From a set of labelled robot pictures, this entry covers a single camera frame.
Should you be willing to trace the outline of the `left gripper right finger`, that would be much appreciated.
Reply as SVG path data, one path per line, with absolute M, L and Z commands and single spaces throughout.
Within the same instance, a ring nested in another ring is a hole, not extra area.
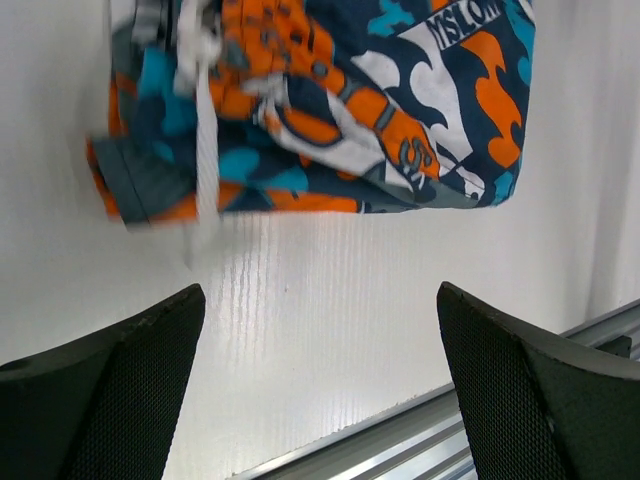
M 481 479 L 636 479 L 639 365 L 444 282 L 440 334 Z

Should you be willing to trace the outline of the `patterned blue orange shorts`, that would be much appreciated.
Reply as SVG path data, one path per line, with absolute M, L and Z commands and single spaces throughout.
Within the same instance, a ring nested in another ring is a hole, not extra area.
M 105 210 L 403 213 L 508 200 L 536 25 L 528 1 L 137 1 L 111 29 Z

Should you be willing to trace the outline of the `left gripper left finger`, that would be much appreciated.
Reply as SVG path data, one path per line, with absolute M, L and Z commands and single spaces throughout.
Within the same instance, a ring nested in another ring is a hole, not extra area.
M 2 365 L 2 478 L 162 478 L 205 305 L 193 284 L 126 320 Z

